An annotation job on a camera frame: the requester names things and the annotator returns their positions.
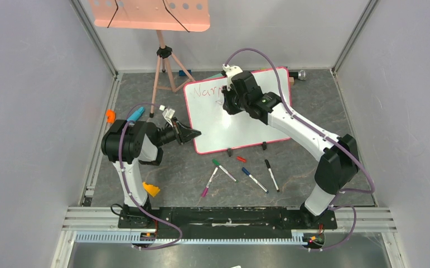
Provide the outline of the pink framed whiteboard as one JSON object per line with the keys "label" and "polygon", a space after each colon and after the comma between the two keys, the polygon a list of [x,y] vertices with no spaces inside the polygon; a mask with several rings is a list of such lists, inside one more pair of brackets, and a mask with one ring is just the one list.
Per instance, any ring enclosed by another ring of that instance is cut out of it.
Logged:
{"label": "pink framed whiteboard", "polygon": [[227,114],[223,110],[222,94],[222,88],[226,84],[227,79],[222,76],[184,86],[190,126],[201,132],[201,135],[194,139],[195,151],[198,154],[289,140],[281,131],[250,118],[247,112]]}

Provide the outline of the red marker cap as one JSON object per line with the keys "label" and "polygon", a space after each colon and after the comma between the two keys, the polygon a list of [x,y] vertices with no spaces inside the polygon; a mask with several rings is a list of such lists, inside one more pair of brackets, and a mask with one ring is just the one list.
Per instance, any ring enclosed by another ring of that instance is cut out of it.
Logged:
{"label": "red marker cap", "polygon": [[239,161],[241,161],[241,162],[243,162],[243,163],[247,162],[247,160],[245,158],[241,157],[241,156],[237,156],[236,159],[239,160]]}

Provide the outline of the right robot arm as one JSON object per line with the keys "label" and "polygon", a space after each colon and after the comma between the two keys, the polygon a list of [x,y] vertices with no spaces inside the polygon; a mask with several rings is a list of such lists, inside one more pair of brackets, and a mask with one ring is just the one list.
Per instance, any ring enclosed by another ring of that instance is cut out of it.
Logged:
{"label": "right robot arm", "polygon": [[235,66],[222,71],[222,75],[226,77],[223,109],[229,115],[247,112],[252,119],[296,141],[317,160],[316,185],[300,207],[299,220],[308,228],[316,227],[335,196],[359,171],[356,140],[319,128],[295,112],[282,92],[263,92],[249,71]]}

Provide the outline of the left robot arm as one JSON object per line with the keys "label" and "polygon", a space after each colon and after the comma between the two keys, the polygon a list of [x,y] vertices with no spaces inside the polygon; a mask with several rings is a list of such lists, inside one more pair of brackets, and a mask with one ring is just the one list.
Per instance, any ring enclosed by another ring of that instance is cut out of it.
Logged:
{"label": "left robot arm", "polygon": [[164,127],[146,121],[114,121],[103,136],[101,149],[116,168],[123,187],[124,203],[118,213],[120,224],[144,228],[153,222],[149,194],[143,187],[139,166],[158,166],[163,158],[163,145],[174,141],[183,145],[201,134],[176,117]]}

